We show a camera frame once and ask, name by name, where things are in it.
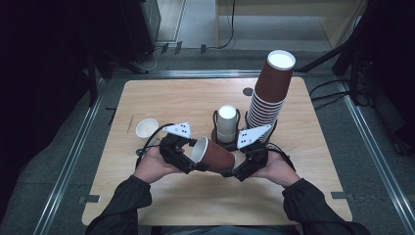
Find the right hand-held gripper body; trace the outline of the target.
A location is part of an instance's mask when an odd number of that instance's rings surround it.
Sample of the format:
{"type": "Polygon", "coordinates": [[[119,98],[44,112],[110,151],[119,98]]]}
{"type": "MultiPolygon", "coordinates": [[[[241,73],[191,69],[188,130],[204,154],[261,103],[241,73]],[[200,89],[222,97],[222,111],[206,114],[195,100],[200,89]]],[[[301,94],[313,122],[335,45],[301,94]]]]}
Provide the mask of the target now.
{"type": "Polygon", "coordinates": [[[233,175],[240,181],[252,176],[266,166],[268,150],[260,138],[271,128],[270,124],[244,129],[239,132],[237,148],[245,155],[245,160],[234,170],[233,175]]]}

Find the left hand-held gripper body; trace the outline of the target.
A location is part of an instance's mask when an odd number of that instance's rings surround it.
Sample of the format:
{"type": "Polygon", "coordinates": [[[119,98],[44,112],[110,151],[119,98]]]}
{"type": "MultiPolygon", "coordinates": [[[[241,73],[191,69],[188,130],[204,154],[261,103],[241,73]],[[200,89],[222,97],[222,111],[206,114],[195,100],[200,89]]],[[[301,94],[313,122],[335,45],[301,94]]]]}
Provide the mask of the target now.
{"type": "Polygon", "coordinates": [[[160,144],[160,153],[164,161],[184,173],[193,171],[196,164],[184,154],[183,150],[183,147],[189,144],[189,140],[194,139],[191,137],[190,123],[169,123],[161,129],[166,133],[160,144]]]}

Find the single brown ribbed paper cup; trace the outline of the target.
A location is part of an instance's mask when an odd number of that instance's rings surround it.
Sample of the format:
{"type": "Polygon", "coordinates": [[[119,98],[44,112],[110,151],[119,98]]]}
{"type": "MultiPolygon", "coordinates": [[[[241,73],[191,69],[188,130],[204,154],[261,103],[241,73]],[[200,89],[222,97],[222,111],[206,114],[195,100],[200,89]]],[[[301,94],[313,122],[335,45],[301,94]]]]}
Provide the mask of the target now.
{"type": "Polygon", "coordinates": [[[190,159],[195,164],[204,163],[210,165],[207,171],[217,173],[226,168],[232,169],[235,165],[235,157],[232,153],[205,136],[200,138],[193,147],[190,159]]]}

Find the dark wooden wire cup holder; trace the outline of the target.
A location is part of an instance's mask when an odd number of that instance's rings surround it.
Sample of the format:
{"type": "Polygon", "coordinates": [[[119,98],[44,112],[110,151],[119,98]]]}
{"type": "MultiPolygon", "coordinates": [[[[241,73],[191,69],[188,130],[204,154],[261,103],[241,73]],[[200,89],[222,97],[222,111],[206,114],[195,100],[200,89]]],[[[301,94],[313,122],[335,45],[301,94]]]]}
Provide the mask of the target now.
{"type": "MultiPolygon", "coordinates": [[[[236,109],[236,111],[237,111],[237,121],[236,121],[235,140],[230,142],[230,143],[222,143],[217,139],[216,125],[217,125],[217,112],[218,112],[218,110],[214,111],[213,115],[212,115],[213,130],[211,132],[211,140],[214,143],[218,144],[219,146],[225,148],[226,150],[228,150],[230,152],[239,150],[237,148],[237,138],[238,138],[239,132],[244,130],[244,129],[239,128],[239,122],[240,122],[240,117],[241,117],[241,114],[240,114],[239,110],[236,109]]],[[[271,128],[260,138],[260,141],[262,141],[264,139],[266,134],[270,134],[273,130],[274,130],[274,127],[271,125],[271,128]]]]}

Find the single white paper cup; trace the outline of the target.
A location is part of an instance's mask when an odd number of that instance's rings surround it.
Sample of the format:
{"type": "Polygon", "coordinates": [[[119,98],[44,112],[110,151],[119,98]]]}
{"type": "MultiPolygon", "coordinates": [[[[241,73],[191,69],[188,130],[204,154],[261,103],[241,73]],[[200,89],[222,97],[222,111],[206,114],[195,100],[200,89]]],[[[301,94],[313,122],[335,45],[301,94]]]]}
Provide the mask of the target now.
{"type": "Polygon", "coordinates": [[[135,129],[139,138],[149,138],[159,128],[159,122],[154,118],[145,118],[141,120],[135,129]]]}

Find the stack of brown paper cups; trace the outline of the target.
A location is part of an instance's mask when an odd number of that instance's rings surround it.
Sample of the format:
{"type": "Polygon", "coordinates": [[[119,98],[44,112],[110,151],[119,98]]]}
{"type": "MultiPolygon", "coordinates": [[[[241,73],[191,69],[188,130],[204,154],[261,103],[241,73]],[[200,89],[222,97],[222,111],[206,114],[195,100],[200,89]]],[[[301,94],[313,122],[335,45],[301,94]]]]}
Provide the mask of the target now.
{"type": "Polygon", "coordinates": [[[296,58],[284,50],[274,50],[267,55],[266,62],[254,86],[249,110],[246,114],[247,128],[270,125],[259,140],[269,141],[277,125],[278,116],[284,106],[296,58]]]}

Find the person's right hand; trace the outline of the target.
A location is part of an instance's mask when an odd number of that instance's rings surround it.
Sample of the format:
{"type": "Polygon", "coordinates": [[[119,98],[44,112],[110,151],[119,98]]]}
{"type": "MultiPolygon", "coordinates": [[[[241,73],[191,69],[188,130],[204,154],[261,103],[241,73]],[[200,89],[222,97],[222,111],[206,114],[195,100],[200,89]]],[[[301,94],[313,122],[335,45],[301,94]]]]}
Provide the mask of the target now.
{"type": "Polygon", "coordinates": [[[297,173],[275,152],[268,153],[265,167],[253,174],[253,177],[268,179],[269,181],[287,188],[300,180],[297,173]]]}

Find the person's left hand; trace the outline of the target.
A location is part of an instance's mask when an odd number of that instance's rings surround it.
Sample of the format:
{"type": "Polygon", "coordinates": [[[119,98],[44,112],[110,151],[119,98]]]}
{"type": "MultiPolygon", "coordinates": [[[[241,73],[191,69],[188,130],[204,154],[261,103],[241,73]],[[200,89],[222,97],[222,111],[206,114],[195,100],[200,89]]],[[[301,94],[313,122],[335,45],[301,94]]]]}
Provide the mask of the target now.
{"type": "Polygon", "coordinates": [[[144,155],[133,175],[152,184],[172,173],[180,173],[180,170],[164,161],[159,147],[152,147],[144,155]]]}

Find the black metal stand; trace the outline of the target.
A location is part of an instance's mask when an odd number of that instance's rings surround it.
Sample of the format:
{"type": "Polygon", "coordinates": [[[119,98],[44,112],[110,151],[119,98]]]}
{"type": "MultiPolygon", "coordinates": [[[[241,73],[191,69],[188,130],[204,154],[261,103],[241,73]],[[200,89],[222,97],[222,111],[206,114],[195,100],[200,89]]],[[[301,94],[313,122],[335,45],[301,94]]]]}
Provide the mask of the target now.
{"type": "Polygon", "coordinates": [[[87,48],[87,75],[89,79],[89,106],[92,107],[98,101],[98,84],[96,79],[96,71],[105,78],[112,78],[114,71],[109,62],[115,62],[120,66],[137,74],[146,74],[149,71],[139,69],[137,66],[123,60],[121,57],[108,50],[88,47],[87,48]]]}

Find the black tripod stand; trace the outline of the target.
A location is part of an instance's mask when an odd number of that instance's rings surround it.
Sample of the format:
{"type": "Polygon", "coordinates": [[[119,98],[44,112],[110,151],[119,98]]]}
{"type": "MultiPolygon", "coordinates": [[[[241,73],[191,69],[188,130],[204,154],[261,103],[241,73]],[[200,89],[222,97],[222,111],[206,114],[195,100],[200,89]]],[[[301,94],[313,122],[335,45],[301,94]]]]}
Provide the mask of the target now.
{"type": "Polygon", "coordinates": [[[358,105],[377,86],[403,112],[415,109],[415,0],[368,0],[350,37],[300,68],[310,71],[336,58],[335,75],[351,70],[346,95],[358,105]]]}

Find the black cabinet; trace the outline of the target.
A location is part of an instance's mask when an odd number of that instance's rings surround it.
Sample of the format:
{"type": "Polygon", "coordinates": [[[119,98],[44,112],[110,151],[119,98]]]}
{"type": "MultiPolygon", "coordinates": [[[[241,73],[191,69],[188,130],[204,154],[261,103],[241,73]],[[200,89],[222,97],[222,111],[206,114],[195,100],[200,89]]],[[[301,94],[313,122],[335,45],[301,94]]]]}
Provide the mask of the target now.
{"type": "Polygon", "coordinates": [[[118,0],[132,45],[132,58],[153,53],[161,24],[158,0],[118,0]]]}

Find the light wooden furniture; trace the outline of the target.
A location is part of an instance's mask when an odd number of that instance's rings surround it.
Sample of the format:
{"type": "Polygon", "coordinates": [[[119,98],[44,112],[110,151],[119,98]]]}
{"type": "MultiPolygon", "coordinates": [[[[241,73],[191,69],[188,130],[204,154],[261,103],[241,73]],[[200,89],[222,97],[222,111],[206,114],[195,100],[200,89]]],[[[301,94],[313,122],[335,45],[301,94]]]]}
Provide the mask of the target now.
{"type": "Polygon", "coordinates": [[[368,0],[236,0],[236,16],[318,17],[333,48],[348,36],[368,0]]]}

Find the grey metal table bracket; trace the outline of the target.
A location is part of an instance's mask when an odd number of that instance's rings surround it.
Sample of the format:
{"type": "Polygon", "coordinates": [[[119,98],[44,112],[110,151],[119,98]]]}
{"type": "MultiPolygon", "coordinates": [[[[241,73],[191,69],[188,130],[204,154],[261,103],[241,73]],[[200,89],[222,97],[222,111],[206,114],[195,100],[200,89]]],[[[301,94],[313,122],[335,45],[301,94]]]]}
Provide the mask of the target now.
{"type": "Polygon", "coordinates": [[[101,200],[100,195],[87,195],[87,196],[81,196],[78,198],[79,204],[87,204],[87,203],[99,203],[101,200]]]}
{"type": "Polygon", "coordinates": [[[331,197],[335,200],[348,200],[348,201],[354,201],[355,198],[352,194],[348,194],[346,192],[332,192],[331,197]]]}

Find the aluminium frame rail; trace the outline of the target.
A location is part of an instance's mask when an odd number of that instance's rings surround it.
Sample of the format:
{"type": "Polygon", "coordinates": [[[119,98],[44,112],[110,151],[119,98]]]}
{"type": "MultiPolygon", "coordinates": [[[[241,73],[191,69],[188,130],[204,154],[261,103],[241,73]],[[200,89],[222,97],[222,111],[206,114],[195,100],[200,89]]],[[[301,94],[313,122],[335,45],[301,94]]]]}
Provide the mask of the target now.
{"type": "Polygon", "coordinates": [[[392,173],[392,169],[368,125],[368,121],[361,112],[361,108],[355,106],[350,97],[346,98],[346,105],[405,231],[408,235],[415,235],[415,211],[412,209],[408,198],[404,195],[395,175],[392,173]]]}
{"type": "Polygon", "coordinates": [[[77,134],[70,147],[65,163],[61,169],[61,172],[54,184],[51,193],[48,196],[45,207],[37,221],[32,235],[47,235],[50,226],[55,218],[56,212],[67,191],[74,168],[77,164],[78,158],[83,149],[86,138],[90,132],[93,121],[98,113],[99,107],[102,103],[103,93],[106,91],[107,87],[108,82],[104,78],[100,78],[98,83],[98,97],[87,110],[85,118],[83,119],[82,124],[79,130],[77,131],[77,134]]]}

